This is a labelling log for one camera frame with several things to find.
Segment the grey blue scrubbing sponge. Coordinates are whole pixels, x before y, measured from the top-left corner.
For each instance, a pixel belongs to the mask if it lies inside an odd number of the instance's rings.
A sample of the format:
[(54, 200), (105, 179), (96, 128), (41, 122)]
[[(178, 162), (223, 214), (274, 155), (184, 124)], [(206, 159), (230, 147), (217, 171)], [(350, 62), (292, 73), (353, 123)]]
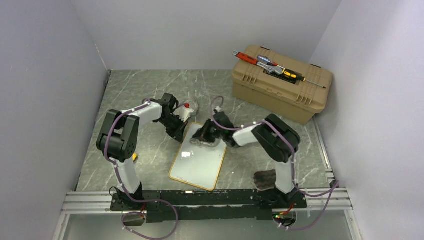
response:
[(220, 144), (220, 140), (216, 139), (214, 142), (208, 142), (208, 141), (204, 141), (203, 139), (197, 139), (192, 137), (189, 140), (189, 143), (195, 146), (199, 146), (199, 147), (205, 147), (205, 148), (215, 148)]

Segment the yellow framed whiteboard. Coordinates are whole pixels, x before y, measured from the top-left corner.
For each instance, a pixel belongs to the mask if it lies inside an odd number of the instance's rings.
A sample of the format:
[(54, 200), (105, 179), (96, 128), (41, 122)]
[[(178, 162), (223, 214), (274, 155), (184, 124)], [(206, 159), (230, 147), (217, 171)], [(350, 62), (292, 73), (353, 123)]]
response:
[(216, 187), (222, 164), (226, 155), (227, 145), (217, 140), (212, 147), (190, 143), (191, 137), (202, 128), (196, 122), (188, 125), (178, 153), (169, 171), (172, 180), (213, 191)]

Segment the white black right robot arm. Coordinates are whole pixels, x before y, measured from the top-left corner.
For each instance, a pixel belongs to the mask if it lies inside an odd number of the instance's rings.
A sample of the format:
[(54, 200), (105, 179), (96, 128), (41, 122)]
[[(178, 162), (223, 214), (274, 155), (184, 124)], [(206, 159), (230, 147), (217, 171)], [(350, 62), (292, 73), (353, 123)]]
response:
[(271, 187), (279, 190), (275, 194), (276, 203), (287, 208), (295, 201), (293, 165), (301, 137), (294, 129), (275, 114), (270, 114), (259, 122), (236, 127), (223, 111), (214, 111), (203, 127), (191, 137), (190, 143), (215, 147), (219, 140), (231, 148), (260, 144), (275, 162), (276, 180)]

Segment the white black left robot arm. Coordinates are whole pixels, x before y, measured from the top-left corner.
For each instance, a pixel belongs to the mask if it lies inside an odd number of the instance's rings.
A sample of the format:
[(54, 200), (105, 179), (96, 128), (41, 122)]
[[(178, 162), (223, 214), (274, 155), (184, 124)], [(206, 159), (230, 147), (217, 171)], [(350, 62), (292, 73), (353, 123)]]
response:
[(125, 194), (123, 202), (129, 209), (137, 210), (144, 203), (143, 185), (133, 161), (139, 128), (160, 123), (169, 137), (182, 143), (192, 111), (190, 103), (180, 103), (172, 94), (165, 93), (161, 99), (147, 98), (137, 107), (123, 111), (111, 109), (106, 113), (96, 147), (111, 163), (118, 193)]

